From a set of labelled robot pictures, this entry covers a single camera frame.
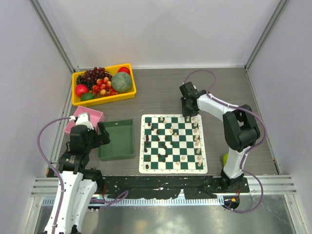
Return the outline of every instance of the cable clip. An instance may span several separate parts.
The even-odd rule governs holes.
[[[69,121],[76,121],[76,117],[75,116],[69,116]]]

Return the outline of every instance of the grapes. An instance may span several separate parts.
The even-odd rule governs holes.
[[[108,77],[104,67],[95,67],[93,70],[86,70],[82,76],[78,76],[76,84],[84,84],[89,90],[92,90],[92,86],[97,84],[97,79]]]

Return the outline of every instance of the silver floor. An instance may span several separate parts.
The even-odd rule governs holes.
[[[254,207],[259,196],[241,196],[239,209]],[[35,234],[43,231],[52,207],[42,207]],[[82,234],[294,234],[283,195],[266,195],[252,213],[221,206],[110,207],[88,211]]]

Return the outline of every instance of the yellow tray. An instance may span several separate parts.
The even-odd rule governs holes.
[[[125,63],[125,64],[120,64],[120,65],[105,67],[105,70],[108,71],[111,75],[115,75],[118,72],[120,67],[129,68],[131,79],[132,79],[131,89],[127,93],[124,93],[124,94],[117,94],[117,95],[108,96],[108,97],[99,97],[99,98],[88,100],[88,101],[80,101],[80,97],[78,97],[75,94],[75,88],[77,86],[76,85],[77,77],[79,75],[80,76],[83,75],[85,73],[85,71],[73,73],[73,75],[72,75],[72,102],[73,102],[73,105],[74,106],[87,107],[87,106],[99,105],[99,104],[112,102],[112,101],[120,101],[120,100],[124,100],[124,99],[134,98],[136,93],[137,93],[137,88],[136,88],[135,79],[133,76],[131,64]]]

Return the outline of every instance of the green tray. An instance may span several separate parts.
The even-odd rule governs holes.
[[[104,122],[111,143],[99,147],[97,156],[102,161],[134,158],[135,136],[133,120]]]

